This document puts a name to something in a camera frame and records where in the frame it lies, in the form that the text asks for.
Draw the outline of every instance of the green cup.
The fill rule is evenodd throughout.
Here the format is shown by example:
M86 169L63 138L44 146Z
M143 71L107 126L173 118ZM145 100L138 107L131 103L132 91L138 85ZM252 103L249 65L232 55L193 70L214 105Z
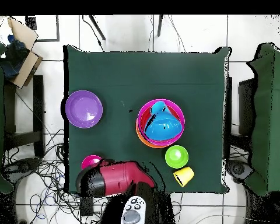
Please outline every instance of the green cup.
M189 155L187 150L180 145L171 146L165 154L166 163L174 169L180 169L186 165L188 159Z

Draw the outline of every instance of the cardboard box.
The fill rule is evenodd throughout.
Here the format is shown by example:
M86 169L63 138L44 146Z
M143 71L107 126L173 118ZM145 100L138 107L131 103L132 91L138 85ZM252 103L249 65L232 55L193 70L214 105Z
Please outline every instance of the cardboard box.
M37 67L43 60L41 56L31 52L38 35L34 30L28 28L24 24L21 24L14 18L8 18L8 24L12 29L15 39L23 42L26 48L30 51L20 69L19 74L15 79L11 80L12 83L17 85L19 88L22 88L23 85L27 86L29 84Z

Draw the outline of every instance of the orange bowl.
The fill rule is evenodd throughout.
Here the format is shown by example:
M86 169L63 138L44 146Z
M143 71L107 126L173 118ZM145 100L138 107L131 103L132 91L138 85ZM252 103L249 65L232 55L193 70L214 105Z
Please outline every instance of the orange bowl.
M155 144L152 144L152 143L148 142L147 140L145 140L144 137L139 132L137 121L136 121L136 133L137 133L138 138L141 140L141 142L143 142L145 145L147 145L151 148L162 149L162 148L169 146L169 145L155 145Z

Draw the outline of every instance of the plastic bowl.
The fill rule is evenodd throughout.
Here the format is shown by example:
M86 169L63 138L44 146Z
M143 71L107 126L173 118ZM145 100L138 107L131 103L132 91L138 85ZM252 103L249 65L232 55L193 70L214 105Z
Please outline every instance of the plastic bowl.
M170 140L166 140L166 141L156 141L156 140L151 140L151 139L149 139L149 138L144 134L144 129L143 129L143 128L139 128L139 131L140 131L140 134L142 135L142 137L144 137L144 138L145 138L148 142L150 142L151 144L154 144L154 145L166 145L166 146L168 146L168 145L171 145L171 144L173 144L174 142L176 142L176 141L181 137L181 135L182 135L183 132L184 132L184 124L185 124L184 114L183 114L182 110L179 108L179 106L178 106L177 104L175 104L174 102L172 102L172 101L170 101L170 100L166 100L166 99L151 100L151 101L147 102L147 103L140 109L140 111L139 111L139 113L138 113L138 117L137 117L137 123L138 123L138 127L141 127L141 122L146 123L147 120L148 120L148 118L150 117L150 114L149 114L149 117L147 118L147 120L144 122L144 119L143 119L143 121L141 121L144 112L145 112L147 109L150 109L150 108L153 106L153 104L155 104L156 102L158 102L158 101L160 101L160 100L163 101L163 102L165 102L165 104L166 104L166 106L169 108L169 110L173 109L173 110L176 112L177 116L175 116L175 117L177 117L177 118L179 119L180 123L181 123L181 127L182 127L181 132L180 132L177 136L175 136L174 138L172 138L172 139L170 139Z
M187 164L189 155L187 150L180 145L171 146L165 154L165 161L168 166L180 169Z
M100 156L97 155L89 155L87 157L84 158L83 162L82 162L82 170L88 166L91 166L97 162L99 162L102 158Z
M145 140L145 138L139 132L137 121L136 121L136 133L137 133L138 138L141 140L141 142L143 142L145 145L147 145L151 148L162 149L162 148L165 148L168 146L168 145L155 145L155 144L152 144L152 143L148 142L147 140Z
M178 120L180 120L179 115L176 113L176 111L172 107L168 107L168 109L170 110L170 112L173 116L175 116ZM146 123L147 123L147 121L150 117L151 117L151 107L147 108L144 111L143 115L141 116L140 126L141 126L142 131L144 131L144 127L145 127L145 125L146 125Z
M79 128L90 128L96 125L103 114L100 99L92 92L80 90L73 92L65 103L68 121Z

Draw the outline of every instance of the blue bowl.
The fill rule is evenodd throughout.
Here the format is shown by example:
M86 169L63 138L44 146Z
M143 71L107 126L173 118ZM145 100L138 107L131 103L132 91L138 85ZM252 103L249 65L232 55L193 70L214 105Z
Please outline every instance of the blue bowl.
M156 141L165 141L176 137L182 130L180 121L171 113L160 111L147 121L144 133Z

